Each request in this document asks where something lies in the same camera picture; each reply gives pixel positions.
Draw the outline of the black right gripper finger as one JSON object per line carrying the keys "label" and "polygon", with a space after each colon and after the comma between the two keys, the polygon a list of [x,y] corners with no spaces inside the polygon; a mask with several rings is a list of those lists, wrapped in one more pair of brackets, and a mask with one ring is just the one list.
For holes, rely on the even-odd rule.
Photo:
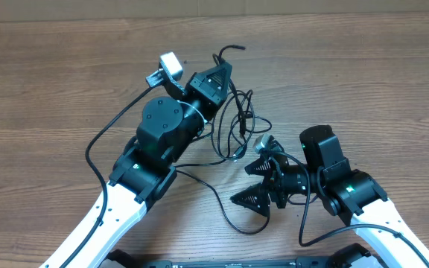
{"label": "black right gripper finger", "polygon": [[257,176],[271,176],[273,169],[269,163],[269,156],[260,156],[254,162],[248,164],[244,170],[248,175],[257,175]]}
{"label": "black right gripper finger", "polygon": [[230,200],[244,208],[248,208],[264,217],[270,216],[270,198],[267,189],[261,184],[254,184],[234,194]]}

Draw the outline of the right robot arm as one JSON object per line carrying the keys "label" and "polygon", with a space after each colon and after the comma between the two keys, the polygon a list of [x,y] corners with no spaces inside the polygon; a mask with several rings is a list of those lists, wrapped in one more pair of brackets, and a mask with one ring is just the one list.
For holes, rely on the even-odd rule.
{"label": "right robot arm", "polygon": [[259,157],[245,171],[263,179],[233,195],[231,201],[269,217],[272,204],[284,208],[292,195],[316,195],[324,209],[338,216],[344,226],[308,242],[300,240],[300,246],[352,230],[371,247],[354,243],[328,257],[322,267],[429,267],[429,249],[374,178],[351,168],[331,126],[310,127],[299,139],[305,163],[286,153],[272,135],[259,136],[253,145]]}

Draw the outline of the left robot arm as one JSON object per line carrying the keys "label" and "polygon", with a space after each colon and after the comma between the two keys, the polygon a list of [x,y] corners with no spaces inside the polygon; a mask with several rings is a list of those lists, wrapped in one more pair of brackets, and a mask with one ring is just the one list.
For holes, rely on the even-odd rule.
{"label": "left robot arm", "polygon": [[160,200],[176,178],[176,162],[227,99],[232,66],[221,63],[178,84],[176,58],[161,60],[146,78],[166,96],[148,101],[142,122],[115,162],[87,215],[44,267],[99,267],[117,242]]}

